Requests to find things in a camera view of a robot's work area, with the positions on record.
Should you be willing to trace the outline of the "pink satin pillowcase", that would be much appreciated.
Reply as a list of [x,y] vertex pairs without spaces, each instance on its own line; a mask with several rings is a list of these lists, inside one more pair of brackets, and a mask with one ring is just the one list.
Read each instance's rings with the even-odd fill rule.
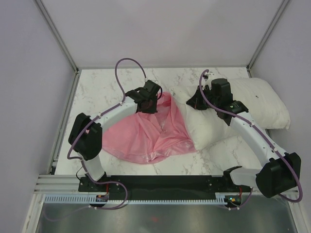
[[104,132],[102,149],[118,159],[143,165],[196,151],[168,92],[158,100],[157,113],[130,115]]

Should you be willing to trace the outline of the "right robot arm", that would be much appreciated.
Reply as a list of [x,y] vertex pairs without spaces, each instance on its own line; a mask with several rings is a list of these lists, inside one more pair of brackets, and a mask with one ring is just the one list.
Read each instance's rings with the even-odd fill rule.
[[275,143],[252,118],[248,108],[233,99],[227,79],[212,80],[210,85],[199,84],[194,95],[186,102],[195,110],[215,110],[218,118],[234,129],[248,144],[262,168],[250,169],[242,166],[224,172],[222,186],[234,191],[239,185],[256,187],[267,198],[298,188],[298,198],[287,201],[298,203],[303,191],[299,181],[301,158],[295,152],[288,153]]

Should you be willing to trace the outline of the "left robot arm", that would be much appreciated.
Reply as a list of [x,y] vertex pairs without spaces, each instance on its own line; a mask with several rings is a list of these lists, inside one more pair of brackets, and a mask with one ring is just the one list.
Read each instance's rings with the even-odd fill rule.
[[106,186],[106,172],[100,161],[103,148],[103,134],[110,127],[124,118],[138,112],[155,114],[157,101],[162,97],[162,87],[153,81],[146,81],[143,87],[130,90],[115,106],[94,117],[80,113],[69,134],[71,145],[67,159],[78,159],[89,177],[89,186],[95,191],[102,191]]

